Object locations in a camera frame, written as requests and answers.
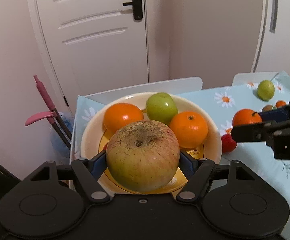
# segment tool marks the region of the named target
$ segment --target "green apple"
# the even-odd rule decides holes
[[[177,115],[178,109],[173,98],[167,93],[156,93],[146,101],[147,116],[151,120],[169,125],[172,118]]]
[[[274,85],[269,80],[263,80],[258,84],[258,96],[264,101],[270,100],[274,96]]]

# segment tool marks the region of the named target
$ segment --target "door hinge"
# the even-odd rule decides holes
[[[67,102],[66,97],[64,97],[64,101],[65,101],[66,106],[69,107],[69,104],[68,104],[68,102]]]

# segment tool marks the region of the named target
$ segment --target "pink utensil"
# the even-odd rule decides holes
[[[29,117],[26,120],[25,126],[29,126],[30,124],[37,122],[39,120],[45,119],[45,118],[55,129],[56,133],[60,136],[60,138],[63,140],[65,145],[68,147],[68,149],[70,149],[70,142],[67,140],[66,136],[63,134],[63,132],[61,131],[61,129],[58,127],[57,123],[55,122],[53,112],[47,111],[47,112],[40,112],[37,114],[33,114],[31,117]]]
[[[56,106],[54,105],[53,100],[51,99],[51,97],[49,96],[43,82],[41,82],[37,75],[34,75],[34,79],[36,81],[36,87],[41,95],[41,97],[43,98],[43,100],[45,101],[48,109],[50,110],[50,112],[53,114],[54,118],[56,119],[56,121],[58,122],[58,124],[60,125],[60,127],[63,129],[63,131],[65,132],[65,134],[67,135],[67,137],[69,138],[69,140],[72,140],[72,133],[70,132],[70,130],[67,128],[66,124],[64,123],[63,119],[61,118],[61,116],[59,115],[59,112],[56,109]]]

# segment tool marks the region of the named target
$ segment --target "orange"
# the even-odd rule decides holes
[[[207,137],[206,120],[198,113],[186,111],[175,115],[169,124],[181,148],[193,149]]]
[[[275,104],[276,107],[280,107],[280,106],[286,106],[286,102],[283,100],[279,100],[276,102]]]
[[[232,120],[232,126],[263,122],[261,116],[251,109],[241,109]]]
[[[109,132],[114,134],[131,122],[143,119],[144,114],[137,106],[128,103],[117,103],[106,110],[103,124]]]

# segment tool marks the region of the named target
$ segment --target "table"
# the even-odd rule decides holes
[[[230,133],[234,114],[249,108],[261,111],[263,106],[275,105],[276,101],[290,101],[290,77],[279,73],[272,80],[275,85],[275,95],[269,102],[264,102],[256,96],[256,83],[240,86],[213,88],[178,94],[203,108],[216,123],[220,134]],[[80,140],[84,128],[96,111],[104,105],[84,97],[77,100],[75,116],[74,140],[72,154],[79,157]],[[290,206],[290,161],[275,160],[273,151],[265,143],[239,143],[234,151],[222,155],[221,164],[229,164],[231,160],[240,160],[256,172],[275,190],[277,190]],[[215,182],[213,187],[220,186],[224,181]],[[290,218],[282,232],[282,236],[290,240]]]

